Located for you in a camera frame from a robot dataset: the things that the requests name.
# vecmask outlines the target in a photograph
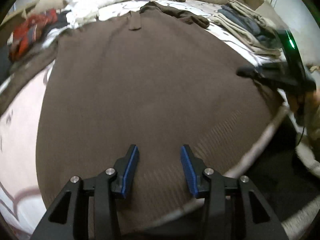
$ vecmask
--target metal screw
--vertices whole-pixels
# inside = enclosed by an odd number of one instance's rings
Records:
[[[214,170],[211,169],[211,168],[206,168],[206,169],[204,169],[204,173],[207,174],[207,175],[211,175],[211,174],[214,173]]]
[[[247,176],[241,176],[240,177],[240,180],[243,182],[243,183],[247,183],[249,181],[249,178]]]
[[[108,174],[108,175],[112,175],[112,174],[114,174],[115,173],[115,169],[114,168],[109,168],[109,169],[106,169],[106,174]]]
[[[73,177],[70,179],[70,181],[71,181],[72,183],[76,183],[76,182],[79,181],[79,177],[78,177],[78,176],[73,176]]]

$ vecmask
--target bed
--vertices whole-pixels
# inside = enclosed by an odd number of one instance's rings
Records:
[[[168,0],[156,2],[164,6],[188,10],[205,18],[210,18],[213,12],[220,8],[217,4],[196,0],[187,0],[185,3]],[[105,21],[129,11],[138,11],[145,3],[132,0],[103,7],[99,9],[99,20]],[[48,46],[59,34],[59,30],[54,31],[48,35],[44,46]],[[275,61],[270,57],[254,54],[238,39],[213,23],[210,23],[206,31],[224,41],[253,65]],[[54,61],[50,63],[20,91],[0,119],[0,212],[19,239],[27,239],[33,233],[46,211],[36,174],[36,138],[42,101],[54,63]],[[1,85],[0,92],[5,89],[9,81],[10,79]],[[269,143],[288,111],[286,105],[279,109],[259,140],[247,153],[244,153],[241,161],[230,169],[226,176],[236,178],[252,165]],[[190,203],[183,209],[176,210],[156,221],[155,224],[173,220],[202,203],[202,200]]]

